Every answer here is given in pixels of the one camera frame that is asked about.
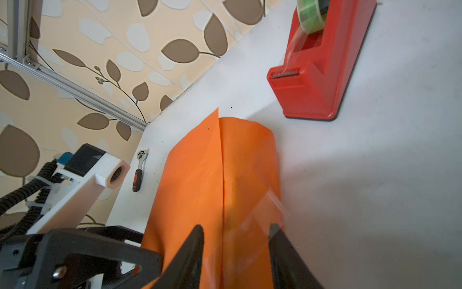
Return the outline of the clear adhesive tape strip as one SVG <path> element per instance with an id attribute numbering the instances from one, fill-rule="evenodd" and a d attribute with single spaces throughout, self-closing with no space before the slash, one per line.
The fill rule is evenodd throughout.
<path id="1" fill-rule="evenodd" d="M 290 217 L 280 196 L 268 189 L 249 209 L 225 215 L 223 232 L 223 269 L 232 273 L 243 273 L 254 264 L 268 248 L 274 237 L 273 224 L 283 228 Z"/>

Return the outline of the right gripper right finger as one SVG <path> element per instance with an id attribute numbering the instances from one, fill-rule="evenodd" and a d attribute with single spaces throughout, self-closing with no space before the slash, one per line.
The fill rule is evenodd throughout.
<path id="1" fill-rule="evenodd" d="M 268 237 L 275 289 L 323 289 L 281 227 L 272 223 Z"/>

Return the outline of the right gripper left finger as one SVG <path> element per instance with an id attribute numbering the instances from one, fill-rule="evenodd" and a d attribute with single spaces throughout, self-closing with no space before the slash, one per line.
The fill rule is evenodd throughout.
<path id="1" fill-rule="evenodd" d="M 199 289 L 205 235 L 196 225 L 152 289 Z"/>

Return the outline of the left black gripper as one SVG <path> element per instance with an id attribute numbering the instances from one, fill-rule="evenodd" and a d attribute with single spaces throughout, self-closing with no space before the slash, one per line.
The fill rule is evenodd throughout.
<path id="1" fill-rule="evenodd" d="M 1 246 L 1 288 L 75 289 L 102 275 L 104 289 L 141 289 L 162 272 L 162 256 L 122 226 L 13 236 Z"/>

